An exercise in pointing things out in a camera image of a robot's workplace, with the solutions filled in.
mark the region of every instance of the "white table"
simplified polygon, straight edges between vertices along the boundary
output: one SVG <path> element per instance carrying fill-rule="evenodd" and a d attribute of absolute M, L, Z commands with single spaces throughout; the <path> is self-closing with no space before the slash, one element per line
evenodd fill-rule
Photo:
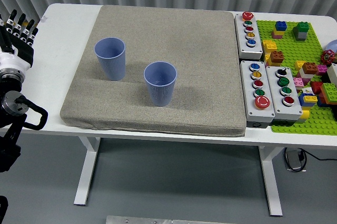
<path fill-rule="evenodd" d="M 259 146 L 270 215 L 282 216 L 272 164 L 273 157 L 283 147 L 336 149 L 336 136 L 272 133 L 268 127 L 267 129 L 247 128 L 244 137 L 204 137 L 120 130 L 90 130 L 65 125 L 60 118 L 60 110 L 100 8 L 101 6 L 97 5 L 73 4 L 49 6 L 38 25 L 39 32 L 34 43 L 34 63 L 32 69 L 26 74 L 22 89 L 22 94 L 49 113 L 47 124 L 42 130 L 23 129 L 23 133 L 79 136 L 87 148 L 74 204 L 86 204 L 102 137 L 201 142 Z M 323 48 L 328 42 L 337 38 L 337 22 L 327 16 L 254 14 L 256 19 L 260 20 L 310 22 Z M 39 114 L 33 111 L 28 111 L 27 114 L 28 122 L 35 124 L 39 122 Z M 7 128 L 2 128 L 0 131 L 6 131 Z"/>

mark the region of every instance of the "table leg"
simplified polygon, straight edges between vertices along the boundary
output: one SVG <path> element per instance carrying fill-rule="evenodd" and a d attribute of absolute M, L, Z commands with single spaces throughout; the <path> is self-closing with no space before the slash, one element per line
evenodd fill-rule
<path fill-rule="evenodd" d="M 88 198 L 91 177 L 94 171 L 96 156 L 100 146 L 100 137 L 79 137 L 83 145 L 87 148 L 83 169 L 78 183 L 74 205 L 85 206 Z"/>
<path fill-rule="evenodd" d="M 260 146 L 260 159 L 264 177 L 265 190 L 267 193 L 270 216 L 283 216 L 280 203 L 279 191 L 275 179 L 272 159 L 282 151 L 283 147 Z"/>

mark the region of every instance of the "red button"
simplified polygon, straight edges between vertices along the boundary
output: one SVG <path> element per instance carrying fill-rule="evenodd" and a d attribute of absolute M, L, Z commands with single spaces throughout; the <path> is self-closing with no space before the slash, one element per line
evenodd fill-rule
<path fill-rule="evenodd" d="M 254 15 L 251 12 L 243 12 L 242 13 L 242 18 L 246 21 L 250 21 Z"/>
<path fill-rule="evenodd" d="M 294 99 L 290 96 L 286 96 L 282 99 L 283 105 L 287 107 L 291 107 L 292 105 L 294 105 L 294 102 Z"/>
<path fill-rule="evenodd" d="M 253 32 L 254 29 L 253 29 L 252 27 L 246 27 L 246 28 L 244 29 L 244 31 L 245 31 L 246 33 L 248 33 L 248 32 Z"/>
<path fill-rule="evenodd" d="M 255 89 L 259 89 L 259 88 L 262 88 L 263 87 L 263 82 L 261 80 L 255 80 L 253 82 L 253 87 Z"/>
<path fill-rule="evenodd" d="M 267 97 L 265 96 L 257 96 L 255 98 L 255 106 L 259 109 L 265 109 L 269 107 L 270 101 Z"/>

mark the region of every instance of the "gray floor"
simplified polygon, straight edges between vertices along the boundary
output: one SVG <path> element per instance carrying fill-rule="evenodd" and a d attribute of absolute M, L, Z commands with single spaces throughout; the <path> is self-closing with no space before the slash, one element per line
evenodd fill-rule
<path fill-rule="evenodd" d="M 76 137 L 25 135 L 0 174 L 3 223 L 99 223 L 108 215 L 228 223 L 337 223 L 337 161 L 307 172 L 274 159 L 283 217 L 270 217 L 256 147 L 103 139 L 87 206 L 74 206 L 86 149 Z M 310 150 L 337 158 L 337 150 Z"/>

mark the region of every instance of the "large red button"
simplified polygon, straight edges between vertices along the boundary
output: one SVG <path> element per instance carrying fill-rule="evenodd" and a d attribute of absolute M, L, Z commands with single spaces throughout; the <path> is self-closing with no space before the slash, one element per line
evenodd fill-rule
<path fill-rule="evenodd" d="M 255 106 L 259 109 L 265 109 L 270 106 L 270 101 L 265 96 L 257 96 L 255 98 Z"/>
<path fill-rule="evenodd" d="M 243 12 L 242 13 L 242 18 L 246 21 L 250 21 L 254 15 L 251 12 Z"/>

